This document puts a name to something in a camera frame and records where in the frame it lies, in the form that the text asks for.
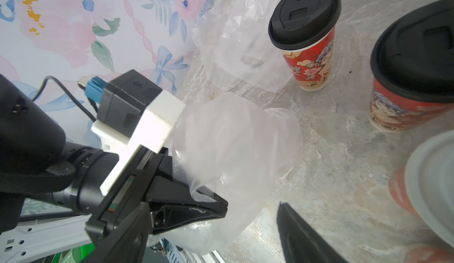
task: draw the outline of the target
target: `red paper cup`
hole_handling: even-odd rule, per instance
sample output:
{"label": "red paper cup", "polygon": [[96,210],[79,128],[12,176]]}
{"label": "red paper cup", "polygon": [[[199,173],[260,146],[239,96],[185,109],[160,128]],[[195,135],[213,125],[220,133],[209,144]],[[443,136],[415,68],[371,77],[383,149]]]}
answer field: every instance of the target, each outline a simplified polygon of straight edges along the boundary
{"label": "red paper cup", "polygon": [[414,101],[398,96],[374,79],[369,120],[376,128],[396,133],[417,127],[454,108],[454,104]]}
{"label": "red paper cup", "polygon": [[335,27],[320,41],[296,51],[282,53],[300,87],[306,91],[323,88],[330,79]]}
{"label": "red paper cup", "polygon": [[394,201],[405,210],[413,215],[418,216],[418,213],[413,208],[413,205],[408,198],[407,190],[405,187],[405,166],[398,169],[390,178],[388,182],[388,189]]}
{"label": "red paper cup", "polygon": [[335,25],[341,0],[281,0],[268,34],[303,90],[323,88],[332,65]]}
{"label": "red paper cup", "polygon": [[454,254],[428,244],[415,244],[404,256],[404,263],[454,263]]}
{"label": "red paper cup", "polygon": [[395,133],[454,108],[454,55],[448,27],[454,0],[440,0],[401,17],[371,55],[374,87],[370,121]]}

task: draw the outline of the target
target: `black cable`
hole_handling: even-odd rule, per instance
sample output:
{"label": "black cable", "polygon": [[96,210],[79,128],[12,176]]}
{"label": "black cable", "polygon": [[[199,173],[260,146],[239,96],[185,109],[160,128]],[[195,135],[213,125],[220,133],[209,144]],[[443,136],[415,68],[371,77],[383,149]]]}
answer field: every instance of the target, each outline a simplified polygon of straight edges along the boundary
{"label": "black cable", "polygon": [[46,87],[47,81],[50,79],[53,80],[65,92],[65,94],[70,97],[74,104],[76,104],[76,106],[79,107],[93,122],[96,121],[96,118],[94,118],[94,116],[85,107],[83,107],[82,104],[80,104],[80,102],[70,93],[70,91],[57,78],[52,76],[44,78],[43,84],[31,101],[35,101],[42,94],[44,88]]}
{"label": "black cable", "polygon": [[94,100],[92,100],[91,98],[87,97],[88,99],[88,102],[91,104],[91,106],[93,107],[94,111],[96,113],[98,113],[98,107],[96,106],[96,102]]}

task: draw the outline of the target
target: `blue connector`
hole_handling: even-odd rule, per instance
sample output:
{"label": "blue connector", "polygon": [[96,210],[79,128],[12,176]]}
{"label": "blue connector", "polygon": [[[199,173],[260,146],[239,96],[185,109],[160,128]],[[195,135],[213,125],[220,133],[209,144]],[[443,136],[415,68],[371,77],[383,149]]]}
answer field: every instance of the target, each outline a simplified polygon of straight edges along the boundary
{"label": "blue connector", "polygon": [[101,97],[103,96],[104,87],[107,85],[107,82],[99,77],[94,77],[88,81],[85,87],[85,95],[94,100],[97,103],[101,103]]}

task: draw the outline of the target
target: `printed illustration on cup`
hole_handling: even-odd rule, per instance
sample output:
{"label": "printed illustration on cup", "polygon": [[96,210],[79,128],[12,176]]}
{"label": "printed illustration on cup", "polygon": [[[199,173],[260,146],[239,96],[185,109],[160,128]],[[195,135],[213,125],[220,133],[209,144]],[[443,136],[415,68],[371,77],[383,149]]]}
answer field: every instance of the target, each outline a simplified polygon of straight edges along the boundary
{"label": "printed illustration on cup", "polygon": [[302,89],[314,91],[325,86],[332,66],[333,44],[334,29],[322,41],[308,49],[282,51]]}
{"label": "printed illustration on cup", "polygon": [[427,103],[403,98],[391,93],[374,80],[370,119],[374,126],[384,131],[398,132],[417,127],[452,108],[453,104]]}

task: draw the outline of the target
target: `cup lid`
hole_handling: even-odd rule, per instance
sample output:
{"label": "cup lid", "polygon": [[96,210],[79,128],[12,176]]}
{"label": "cup lid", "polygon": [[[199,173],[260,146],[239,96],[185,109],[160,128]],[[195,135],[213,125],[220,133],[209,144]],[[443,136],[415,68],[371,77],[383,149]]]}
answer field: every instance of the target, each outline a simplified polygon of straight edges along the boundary
{"label": "cup lid", "polygon": [[341,14],[341,0],[281,0],[268,33],[282,50],[298,50],[323,38]]}
{"label": "cup lid", "polygon": [[419,216],[454,246],[454,130],[437,135],[412,153],[405,169],[408,198]]}
{"label": "cup lid", "polygon": [[375,78],[415,101],[454,103],[454,0],[439,0],[403,16],[378,39]]}

